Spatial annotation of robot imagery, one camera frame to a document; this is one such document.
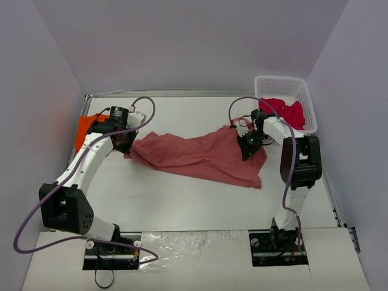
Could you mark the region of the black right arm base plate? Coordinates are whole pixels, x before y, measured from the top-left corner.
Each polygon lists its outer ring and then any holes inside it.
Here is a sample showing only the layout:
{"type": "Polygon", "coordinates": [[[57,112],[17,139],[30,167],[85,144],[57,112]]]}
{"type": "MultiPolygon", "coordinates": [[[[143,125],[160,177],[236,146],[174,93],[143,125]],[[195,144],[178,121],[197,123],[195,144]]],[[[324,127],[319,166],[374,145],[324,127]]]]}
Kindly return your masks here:
{"type": "Polygon", "coordinates": [[[252,266],[285,267],[307,266],[306,248],[298,239],[298,231],[275,237],[269,230],[249,232],[252,266]]]}

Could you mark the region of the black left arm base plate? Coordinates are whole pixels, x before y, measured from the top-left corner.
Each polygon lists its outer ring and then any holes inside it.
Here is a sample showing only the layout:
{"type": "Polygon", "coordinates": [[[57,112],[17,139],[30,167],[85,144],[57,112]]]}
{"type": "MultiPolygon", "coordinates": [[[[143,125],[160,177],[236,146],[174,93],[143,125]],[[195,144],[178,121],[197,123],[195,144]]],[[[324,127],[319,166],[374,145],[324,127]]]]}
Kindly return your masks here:
{"type": "Polygon", "coordinates": [[[139,250],[88,241],[84,251],[83,270],[138,270],[139,250]]]}

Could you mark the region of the pink t shirt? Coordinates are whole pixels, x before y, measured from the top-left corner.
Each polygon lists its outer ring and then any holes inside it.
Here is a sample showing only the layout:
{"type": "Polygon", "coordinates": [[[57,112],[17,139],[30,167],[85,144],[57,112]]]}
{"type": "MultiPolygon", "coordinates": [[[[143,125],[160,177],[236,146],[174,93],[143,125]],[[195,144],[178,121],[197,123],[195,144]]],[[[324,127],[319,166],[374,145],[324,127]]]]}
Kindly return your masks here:
{"type": "Polygon", "coordinates": [[[227,125],[195,138],[151,132],[136,140],[124,157],[166,173],[260,189],[266,152],[261,149],[243,161],[237,136],[227,125]]]}

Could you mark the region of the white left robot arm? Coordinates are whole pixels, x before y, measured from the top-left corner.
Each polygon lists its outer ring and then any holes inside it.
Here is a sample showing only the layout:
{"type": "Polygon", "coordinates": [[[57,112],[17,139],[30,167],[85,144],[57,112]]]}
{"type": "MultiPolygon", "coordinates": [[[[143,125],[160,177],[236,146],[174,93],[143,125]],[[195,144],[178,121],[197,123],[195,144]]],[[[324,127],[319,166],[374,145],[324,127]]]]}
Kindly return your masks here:
{"type": "Polygon", "coordinates": [[[137,127],[145,120],[145,114],[133,107],[112,106],[108,116],[96,116],[66,171],[53,184],[43,184],[39,189],[39,199],[43,201],[42,221],[46,228],[98,239],[107,253],[120,250],[119,226],[95,215],[87,200],[87,191],[112,150],[129,153],[138,134],[137,127]]]}

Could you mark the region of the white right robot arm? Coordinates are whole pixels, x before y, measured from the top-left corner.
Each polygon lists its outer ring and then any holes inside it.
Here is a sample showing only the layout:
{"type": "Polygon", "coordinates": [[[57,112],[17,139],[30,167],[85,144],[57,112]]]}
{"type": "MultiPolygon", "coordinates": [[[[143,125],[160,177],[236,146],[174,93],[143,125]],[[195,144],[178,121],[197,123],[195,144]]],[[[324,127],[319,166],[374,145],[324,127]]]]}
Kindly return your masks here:
{"type": "Polygon", "coordinates": [[[243,161],[262,149],[267,138],[282,147],[279,172],[286,186],[269,230],[269,243],[273,249],[283,250],[301,236],[299,215],[307,194],[322,175],[319,138],[293,129],[276,113],[257,109],[250,118],[252,130],[243,119],[232,122],[243,161]]]}

